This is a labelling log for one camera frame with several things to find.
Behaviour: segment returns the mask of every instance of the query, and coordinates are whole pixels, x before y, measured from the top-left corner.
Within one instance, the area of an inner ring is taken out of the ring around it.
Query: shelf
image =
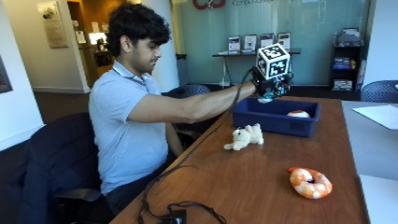
[[[353,91],[357,86],[362,46],[333,46],[330,65],[330,87],[334,91]]]
[[[287,49],[289,54],[301,54],[301,49]],[[232,58],[232,57],[245,57],[257,56],[256,53],[239,53],[239,54],[213,54],[213,57]]]

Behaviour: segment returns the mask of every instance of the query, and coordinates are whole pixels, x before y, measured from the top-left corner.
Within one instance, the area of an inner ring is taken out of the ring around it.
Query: black chair
[[[108,223],[115,216],[100,193],[99,149],[88,113],[50,123],[27,148],[18,223]]]
[[[163,95],[177,99],[183,99],[209,92],[211,89],[205,85],[191,84],[191,85],[180,86],[169,92],[164,92]],[[217,121],[219,117],[220,116],[216,116],[212,119],[204,120],[193,124],[187,124],[187,123],[173,124],[177,130],[177,134],[180,135],[181,143],[185,148],[189,148],[189,146],[200,138],[201,134],[205,133],[205,131],[211,128],[213,123]]]
[[[376,81],[361,91],[361,101],[398,104],[398,80]]]

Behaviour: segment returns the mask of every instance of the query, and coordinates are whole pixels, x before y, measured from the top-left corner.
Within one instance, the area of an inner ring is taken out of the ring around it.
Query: ear
[[[131,41],[127,35],[121,36],[121,48],[124,50],[125,53],[129,53],[132,51],[131,49]]]

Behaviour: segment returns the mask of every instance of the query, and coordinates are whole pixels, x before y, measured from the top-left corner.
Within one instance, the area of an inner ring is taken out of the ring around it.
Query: stuffed animal
[[[236,129],[233,132],[233,137],[235,142],[224,146],[227,150],[241,150],[243,148],[248,147],[249,143],[263,145],[264,138],[260,124],[256,124],[255,126],[248,125],[245,129]]]
[[[248,125],[245,127],[245,129],[248,130],[248,132],[251,134],[251,143],[263,145],[264,144],[264,138],[263,138],[263,132],[261,132],[260,124],[257,123],[253,126]]]

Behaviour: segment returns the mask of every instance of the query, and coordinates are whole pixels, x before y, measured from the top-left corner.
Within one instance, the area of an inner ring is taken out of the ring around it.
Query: grey chair
[[[368,84],[361,91],[361,101],[398,104],[398,80],[382,80]]]
[[[191,84],[176,87],[172,91],[164,92],[164,96],[169,96],[172,98],[183,99],[199,94],[209,93],[211,89],[205,85]],[[208,120],[200,121],[193,124],[176,123],[175,128],[177,134],[180,136],[180,140],[183,146],[189,148],[189,146],[195,143],[195,141],[200,138],[201,134],[211,128],[213,123],[217,121],[220,116],[211,118]]]

